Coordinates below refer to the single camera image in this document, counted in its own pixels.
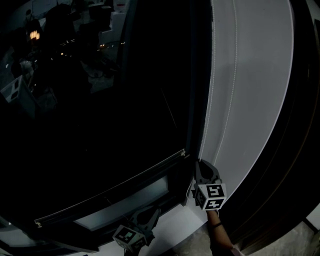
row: bracelet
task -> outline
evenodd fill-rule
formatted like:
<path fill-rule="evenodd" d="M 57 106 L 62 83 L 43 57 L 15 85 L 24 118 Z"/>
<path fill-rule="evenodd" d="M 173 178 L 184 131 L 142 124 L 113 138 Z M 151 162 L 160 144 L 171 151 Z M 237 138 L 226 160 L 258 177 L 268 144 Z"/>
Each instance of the bracelet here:
<path fill-rule="evenodd" d="M 218 224 L 216 224 L 216 225 L 211 226 L 211 228 L 212 228 L 212 229 L 215 229 L 216 227 L 219 227 L 220 225 L 222 225 L 222 222 L 220 222 L 220 223 L 218 223 Z"/>

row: floor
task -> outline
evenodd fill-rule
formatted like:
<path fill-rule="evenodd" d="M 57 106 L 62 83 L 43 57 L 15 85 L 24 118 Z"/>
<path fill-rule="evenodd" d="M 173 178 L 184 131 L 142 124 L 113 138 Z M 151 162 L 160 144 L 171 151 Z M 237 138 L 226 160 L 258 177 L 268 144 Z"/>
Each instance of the floor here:
<path fill-rule="evenodd" d="M 251 256 L 320 256 L 319 234 L 301 222 L 286 235 Z M 212 256 L 206 224 L 161 256 Z"/>

